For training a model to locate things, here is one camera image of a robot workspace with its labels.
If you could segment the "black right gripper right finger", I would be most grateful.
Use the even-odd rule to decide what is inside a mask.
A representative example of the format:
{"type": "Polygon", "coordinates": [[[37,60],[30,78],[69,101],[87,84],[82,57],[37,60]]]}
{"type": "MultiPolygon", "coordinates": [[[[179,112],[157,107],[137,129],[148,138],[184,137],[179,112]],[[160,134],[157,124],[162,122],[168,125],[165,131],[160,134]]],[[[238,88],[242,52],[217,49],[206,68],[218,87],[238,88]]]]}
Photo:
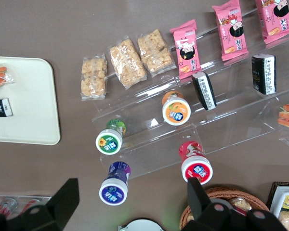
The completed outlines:
{"type": "Polygon", "coordinates": [[[213,203],[196,178],[187,182],[187,201],[194,220],[183,231],[285,231],[286,228],[270,212],[252,209],[246,215],[222,203],[213,203]]]}

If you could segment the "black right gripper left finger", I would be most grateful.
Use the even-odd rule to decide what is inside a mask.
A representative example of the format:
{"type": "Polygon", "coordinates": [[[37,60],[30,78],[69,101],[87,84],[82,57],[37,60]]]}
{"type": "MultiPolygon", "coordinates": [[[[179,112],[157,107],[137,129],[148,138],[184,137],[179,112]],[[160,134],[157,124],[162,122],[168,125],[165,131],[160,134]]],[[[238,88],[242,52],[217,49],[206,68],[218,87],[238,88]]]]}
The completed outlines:
{"type": "Polygon", "coordinates": [[[10,220],[0,214],[0,231],[62,231],[78,205],[79,181],[69,178],[45,205],[35,205],[10,220]]]}

